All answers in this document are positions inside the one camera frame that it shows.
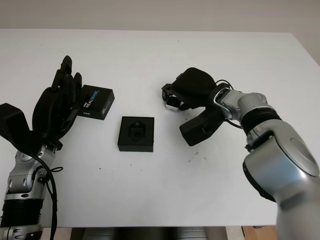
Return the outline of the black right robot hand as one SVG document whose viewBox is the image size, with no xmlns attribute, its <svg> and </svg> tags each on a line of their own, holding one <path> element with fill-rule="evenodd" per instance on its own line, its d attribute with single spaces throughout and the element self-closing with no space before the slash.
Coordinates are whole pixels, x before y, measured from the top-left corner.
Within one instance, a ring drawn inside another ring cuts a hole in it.
<svg viewBox="0 0 320 240">
<path fill-rule="evenodd" d="M 161 95 L 168 107 L 186 111 L 205 107 L 216 88 L 216 82 L 208 73 L 190 67 L 178 75 L 173 83 L 165 84 L 161 88 Z"/>
</svg>

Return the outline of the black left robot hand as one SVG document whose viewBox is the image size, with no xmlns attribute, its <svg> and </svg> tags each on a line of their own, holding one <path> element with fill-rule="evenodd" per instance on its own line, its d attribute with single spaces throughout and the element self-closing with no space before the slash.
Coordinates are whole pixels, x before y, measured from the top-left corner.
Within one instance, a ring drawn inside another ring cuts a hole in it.
<svg viewBox="0 0 320 240">
<path fill-rule="evenodd" d="M 58 151 L 60 139 L 71 129 L 82 100 L 82 76 L 72 75 L 72 59 L 65 56 L 56 71 L 52 85 L 46 88 L 35 105 L 32 133 L 42 144 Z"/>
</svg>

